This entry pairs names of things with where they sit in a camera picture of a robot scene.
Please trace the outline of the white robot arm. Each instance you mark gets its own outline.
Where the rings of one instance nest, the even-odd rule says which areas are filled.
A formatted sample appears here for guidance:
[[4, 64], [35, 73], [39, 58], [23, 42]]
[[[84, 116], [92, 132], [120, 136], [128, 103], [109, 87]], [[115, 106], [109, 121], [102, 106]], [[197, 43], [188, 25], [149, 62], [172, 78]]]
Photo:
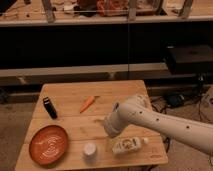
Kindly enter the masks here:
[[145, 107], [143, 95], [133, 95], [117, 103], [105, 117], [104, 129], [111, 138], [120, 135], [130, 124], [164, 134], [200, 152], [213, 156], [213, 125], [165, 115]]

